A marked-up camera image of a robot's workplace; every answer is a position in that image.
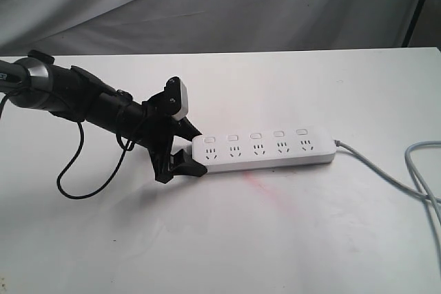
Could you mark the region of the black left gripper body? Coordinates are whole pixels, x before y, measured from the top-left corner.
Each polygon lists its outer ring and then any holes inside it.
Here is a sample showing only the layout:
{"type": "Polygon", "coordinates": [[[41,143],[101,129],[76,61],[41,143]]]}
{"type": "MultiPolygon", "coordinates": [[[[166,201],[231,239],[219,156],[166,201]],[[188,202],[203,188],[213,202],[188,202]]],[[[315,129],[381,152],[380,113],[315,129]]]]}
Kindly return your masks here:
{"type": "Polygon", "coordinates": [[[140,142],[149,152],[155,181],[161,183],[167,183],[174,177],[170,167],[175,127],[174,119],[167,111],[168,101],[167,94],[159,92],[141,104],[143,122],[140,142]]]}

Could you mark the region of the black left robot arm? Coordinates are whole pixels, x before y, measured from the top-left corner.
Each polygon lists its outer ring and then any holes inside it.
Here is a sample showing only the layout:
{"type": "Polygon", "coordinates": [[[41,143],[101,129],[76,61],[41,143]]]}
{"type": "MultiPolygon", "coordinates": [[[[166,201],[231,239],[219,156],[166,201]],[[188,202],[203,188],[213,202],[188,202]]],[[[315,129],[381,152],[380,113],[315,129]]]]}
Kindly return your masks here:
{"type": "Polygon", "coordinates": [[[191,141],[200,132],[187,119],[187,89],[174,76],[163,91],[137,103],[132,95],[116,90],[90,72],[59,67],[54,58],[32,50],[13,63],[1,62],[1,92],[17,107],[39,109],[76,123],[92,123],[116,136],[146,148],[155,179],[169,182],[174,176],[201,177],[206,166],[186,151],[172,153],[175,137],[191,141]]]}

